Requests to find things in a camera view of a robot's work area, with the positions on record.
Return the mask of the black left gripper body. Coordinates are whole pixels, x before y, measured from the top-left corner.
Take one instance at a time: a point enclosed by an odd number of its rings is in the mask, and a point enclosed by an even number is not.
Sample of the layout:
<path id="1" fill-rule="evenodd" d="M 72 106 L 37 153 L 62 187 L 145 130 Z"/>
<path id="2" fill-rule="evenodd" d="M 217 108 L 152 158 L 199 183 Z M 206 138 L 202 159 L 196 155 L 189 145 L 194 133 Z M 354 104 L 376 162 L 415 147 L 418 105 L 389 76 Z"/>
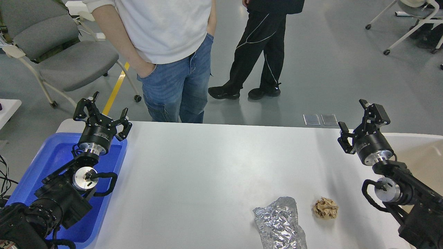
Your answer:
<path id="1" fill-rule="evenodd" d="M 108 116 L 88 118 L 78 143 L 79 149 L 99 156 L 107 154 L 114 137 L 119 141 L 124 139 L 117 133 L 117 123 L 109 126 L 113 121 Z"/>

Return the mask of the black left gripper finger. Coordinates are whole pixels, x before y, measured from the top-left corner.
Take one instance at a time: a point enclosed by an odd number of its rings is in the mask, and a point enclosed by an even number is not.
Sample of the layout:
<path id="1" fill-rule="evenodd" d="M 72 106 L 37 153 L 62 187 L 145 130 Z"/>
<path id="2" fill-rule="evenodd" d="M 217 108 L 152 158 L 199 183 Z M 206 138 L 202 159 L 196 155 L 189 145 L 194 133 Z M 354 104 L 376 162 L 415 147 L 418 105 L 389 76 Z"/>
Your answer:
<path id="1" fill-rule="evenodd" d="M 95 104 L 98 95 L 99 92 L 95 92 L 92 98 L 82 98 L 76 105 L 76 109 L 73 114 L 73 120 L 88 122 L 88 118 L 92 118 L 93 116 L 100 116 L 101 113 Z"/>
<path id="2" fill-rule="evenodd" d="M 127 113 L 128 113 L 128 108 L 124 108 L 122 110 L 120 119 L 112 121 L 112 135 L 116 137 L 118 141 L 127 139 L 128 134 L 132 128 L 132 123 L 129 122 Z M 117 126 L 123 126 L 123 129 L 120 132 L 118 132 Z"/>

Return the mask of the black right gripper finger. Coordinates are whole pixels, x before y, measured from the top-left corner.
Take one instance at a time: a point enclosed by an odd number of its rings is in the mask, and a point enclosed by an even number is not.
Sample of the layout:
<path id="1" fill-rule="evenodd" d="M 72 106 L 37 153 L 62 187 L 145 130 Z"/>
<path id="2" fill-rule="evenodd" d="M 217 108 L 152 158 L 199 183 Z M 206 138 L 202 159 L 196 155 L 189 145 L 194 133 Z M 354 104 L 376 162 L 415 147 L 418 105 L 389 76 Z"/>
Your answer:
<path id="1" fill-rule="evenodd" d="M 355 154 L 356 151 L 353 145 L 349 142 L 349 138 L 354 138 L 354 134 L 349 132 L 349 129 L 344 122 L 338 122 L 337 124 L 340 128 L 340 137 L 337 139 L 339 145 L 346 154 Z"/>
<path id="2" fill-rule="evenodd" d="M 370 104 L 364 99 L 359 100 L 360 105 L 364 109 L 362 122 L 359 125 L 359 132 L 376 133 L 381 126 L 386 126 L 391 123 L 384 107 L 380 104 Z"/>

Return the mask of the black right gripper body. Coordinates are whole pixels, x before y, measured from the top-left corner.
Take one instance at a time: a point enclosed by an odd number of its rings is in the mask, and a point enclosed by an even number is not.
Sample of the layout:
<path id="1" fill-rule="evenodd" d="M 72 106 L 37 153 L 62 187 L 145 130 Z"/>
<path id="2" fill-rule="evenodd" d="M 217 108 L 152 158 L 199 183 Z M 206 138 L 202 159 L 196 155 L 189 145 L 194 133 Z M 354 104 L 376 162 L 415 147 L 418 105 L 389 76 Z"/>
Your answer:
<path id="1" fill-rule="evenodd" d="M 362 164 L 373 166 L 377 162 L 388 160 L 394 150 L 381 132 L 352 134 L 351 154 L 357 154 Z"/>

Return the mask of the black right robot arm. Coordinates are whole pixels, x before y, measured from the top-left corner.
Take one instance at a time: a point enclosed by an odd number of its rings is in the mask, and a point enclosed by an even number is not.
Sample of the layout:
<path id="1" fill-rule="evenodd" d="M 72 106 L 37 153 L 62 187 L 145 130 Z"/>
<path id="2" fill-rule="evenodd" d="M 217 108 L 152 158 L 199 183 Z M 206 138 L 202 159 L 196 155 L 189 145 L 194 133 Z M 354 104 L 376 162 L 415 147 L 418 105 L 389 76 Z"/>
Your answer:
<path id="1" fill-rule="evenodd" d="M 359 103 L 364 109 L 361 124 L 350 132 L 339 122 L 337 139 L 347 154 L 357 154 L 360 161 L 382 177 L 364 180 L 361 191 L 377 210 L 390 213 L 400 224 L 399 236 L 417 249 L 443 247 L 442 196 L 413 176 L 405 163 L 392 160 L 396 156 L 381 133 L 390 119 L 380 104 Z"/>

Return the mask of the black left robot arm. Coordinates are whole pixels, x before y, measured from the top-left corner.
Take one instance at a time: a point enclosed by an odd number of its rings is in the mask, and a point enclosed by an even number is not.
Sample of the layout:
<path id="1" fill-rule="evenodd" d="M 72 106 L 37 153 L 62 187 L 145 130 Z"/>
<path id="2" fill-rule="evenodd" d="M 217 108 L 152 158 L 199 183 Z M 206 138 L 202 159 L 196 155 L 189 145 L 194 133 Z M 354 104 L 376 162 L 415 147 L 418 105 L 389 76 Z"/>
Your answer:
<path id="1" fill-rule="evenodd" d="M 113 120 L 102 114 L 95 102 L 99 93 L 82 98 L 73 120 L 83 121 L 84 131 L 73 145 L 73 159 L 46 178 L 35 191 L 30 205 L 14 202 L 1 208 L 1 248 L 57 249 L 76 248 L 73 241 L 57 239 L 60 227 L 68 229 L 92 210 L 90 199 L 111 194 L 117 183 L 115 172 L 97 172 L 100 156 L 109 153 L 113 138 L 123 141 L 132 128 L 127 113 Z"/>

